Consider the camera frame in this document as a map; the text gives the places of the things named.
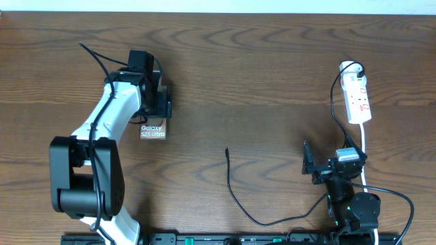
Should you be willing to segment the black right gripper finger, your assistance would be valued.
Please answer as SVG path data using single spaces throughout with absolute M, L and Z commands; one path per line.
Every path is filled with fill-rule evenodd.
M 367 155 L 362 151 L 360 147 L 354 142 L 350 135 L 345 135 L 345 140 L 343 143 L 343 148 L 353 148 L 359 156 L 360 160 L 367 160 Z
M 302 162 L 302 174 L 312 174 L 314 172 L 314 161 L 307 141 L 304 141 L 304 156 Z

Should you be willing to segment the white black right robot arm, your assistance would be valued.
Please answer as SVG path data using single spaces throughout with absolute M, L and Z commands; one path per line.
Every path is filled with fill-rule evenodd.
M 312 183 L 324 184 L 328 196 L 328 213 L 336 227 L 326 236 L 330 244 L 372 244 L 373 231 L 379 227 L 380 198 L 368 192 L 354 191 L 351 180 L 363 170 L 367 155 L 345 138 L 345 147 L 325 165 L 316 165 L 309 144 L 304 143 L 302 173 L 312 176 Z

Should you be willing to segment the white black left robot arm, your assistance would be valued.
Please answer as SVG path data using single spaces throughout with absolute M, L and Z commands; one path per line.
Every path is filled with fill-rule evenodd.
M 51 202 L 85 223 L 102 244 L 141 244 L 141 225 L 123 205 L 125 181 L 118 145 L 132 118 L 171 117 L 169 88 L 159 70 L 120 69 L 102 98 L 70 136 L 49 147 Z

